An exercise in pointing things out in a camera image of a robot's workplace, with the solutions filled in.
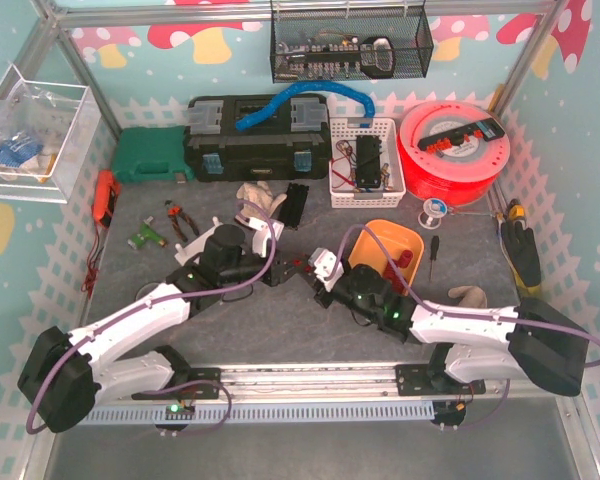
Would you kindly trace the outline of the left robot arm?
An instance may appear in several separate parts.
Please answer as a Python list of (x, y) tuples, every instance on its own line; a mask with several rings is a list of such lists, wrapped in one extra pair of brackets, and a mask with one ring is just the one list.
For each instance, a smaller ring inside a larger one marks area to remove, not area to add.
[(56, 326), (42, 332), (17, 382), (31, 404), (27, 432), (64, 432), (95, 406), (119, 398), (176, 398), (199, 385), (217, 387), (213, 380), (195, 377), (170, 346), (135, 358), (127, 354), (271, 272), (284, 226), (254, 217), (247, 224), (254, 231), (251, 253), (242, 250), (243, 230), (221, 224), (206, 238), (201, 252), (144, 297), (68, 333)]

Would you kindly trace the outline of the white leather work glove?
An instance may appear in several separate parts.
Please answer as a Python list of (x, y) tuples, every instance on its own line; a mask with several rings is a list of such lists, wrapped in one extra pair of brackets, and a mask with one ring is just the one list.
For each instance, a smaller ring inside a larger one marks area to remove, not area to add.
[(251, 205), (242, 205), (240, 212), (236, 215), (236, 220), (246, 225), (251, 217), (259, 220), (271, 218), (272, 214), (287, 199), (287, 195), (281, 193), (274, 196), (266, 181), (258, 181), (257, 183), (243, 183), (236, 192), (236, 198), (249, 201), (259, 207), (259, 209), (255, 209)]

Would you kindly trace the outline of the white peg base plate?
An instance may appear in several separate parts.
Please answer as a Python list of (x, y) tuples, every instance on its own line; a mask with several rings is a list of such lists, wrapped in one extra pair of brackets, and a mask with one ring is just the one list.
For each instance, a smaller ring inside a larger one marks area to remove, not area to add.
[(197, 254), (203, 252), (206, 241), (215, 233), (215, 230), (222, 225), (222, 222), (217, 216), (212, 218), (212, 227), (202, 233), (199, 237), (188, 243), (182, 245), (180, 243), (175, 244), (175, 255), (174, 258), (180, 266), (184, 266), (189, 260), (192, 260)]

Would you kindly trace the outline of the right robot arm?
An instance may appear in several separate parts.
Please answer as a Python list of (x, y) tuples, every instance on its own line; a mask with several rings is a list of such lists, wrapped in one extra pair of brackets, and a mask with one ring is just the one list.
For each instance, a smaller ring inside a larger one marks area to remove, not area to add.
[(441, 346), (434, 364), (450, 380), (527, 379), (555, 395), (581, 392), (589, 341), (583, 328), (542, 300), (492, 309), (417, 301), (368, 265), (344, 269), (324, 248), (309, 257), (307, 270), (323, 306), (338, 302), (402, 342)]

